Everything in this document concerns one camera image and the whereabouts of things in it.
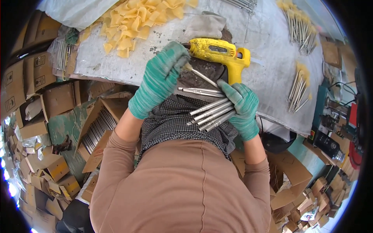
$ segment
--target green work glove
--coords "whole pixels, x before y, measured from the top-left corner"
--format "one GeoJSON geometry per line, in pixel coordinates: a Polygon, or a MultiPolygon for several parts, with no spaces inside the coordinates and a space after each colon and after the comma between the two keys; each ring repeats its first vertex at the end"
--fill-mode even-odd
{"type": "Polygon", "coordinates": [[[257,95],[244,84],[235,83],[230,86],[221,79],[217,81],[217,84],[234,104],[236,110],[236,114],[228,121],[237,128],[243,141],[253,139],[259,133],[255,120],[259,103],[257,95]]]}
{"type": "Polygon", "coordinates": [[[147,118],[155,106],[174,92],[180,70],[189,59],[186,48],[172,41],[148,61],[142,83],[128,103],[137,119],[147,118]]]}

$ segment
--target tan long-sleeve shirt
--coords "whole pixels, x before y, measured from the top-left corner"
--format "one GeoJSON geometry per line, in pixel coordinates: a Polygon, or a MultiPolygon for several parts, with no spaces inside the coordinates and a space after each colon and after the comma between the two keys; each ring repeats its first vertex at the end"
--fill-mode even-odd
{"type": "Polygon", "coordinates": [[[96,233],[268,232],[267,159],[246,164],[243,182],[214,145],[176,139],[148,149],[134,170],[136,142],[111,135],[90,216],[96,233]]]}

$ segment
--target sleeve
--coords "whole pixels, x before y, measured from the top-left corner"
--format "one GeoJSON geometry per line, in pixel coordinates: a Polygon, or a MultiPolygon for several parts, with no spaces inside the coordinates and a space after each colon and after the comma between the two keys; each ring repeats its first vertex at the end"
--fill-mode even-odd
{"type": "Polygon", "coordinates": [[[100,232],[118,184],[134,171],[136,144],[120,139],[115,131],[109,138],[90,203],[90,217],[95,232],[100,232]]]}
{"type": "Polygon", "coordinates": [[[260,209],[263,210],[263,223],[266,229],[268,229],[271,222],[271,207],[269,195],[269,165],[267,158],[258,164],[245,163],[243,182],[258,202],[260,209]]]}

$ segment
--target person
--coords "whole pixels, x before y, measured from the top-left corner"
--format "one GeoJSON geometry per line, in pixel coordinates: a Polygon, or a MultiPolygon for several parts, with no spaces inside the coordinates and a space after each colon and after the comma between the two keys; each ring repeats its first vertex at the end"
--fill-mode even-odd
{"type": "Polygon", "coordinates": [[[206,104],[173,95],[189,59],[181,44],[171,42],[148,61],[104,150],[90,205],[96,233],[268,232],[269,166],[254,119],[258,98],[244,84],[219,80],[236,114],[210,132],[187,126],[189,112],[206,104]],[[244,144],[243,180],[229,156],[237,131],[244,144]]]}

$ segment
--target yellow hot glue gun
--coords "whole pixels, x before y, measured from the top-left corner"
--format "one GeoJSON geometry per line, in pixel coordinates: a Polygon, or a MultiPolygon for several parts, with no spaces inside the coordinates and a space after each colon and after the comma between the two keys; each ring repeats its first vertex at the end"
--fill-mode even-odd
{"type": "Polygon", "coordinates": [[[209,62],[218,62],[228,69],[228,83],[241,83],[241,72],[250,65],[250,51],[224,40],[196,38],[183,44],[190,55],[209,62]]]}

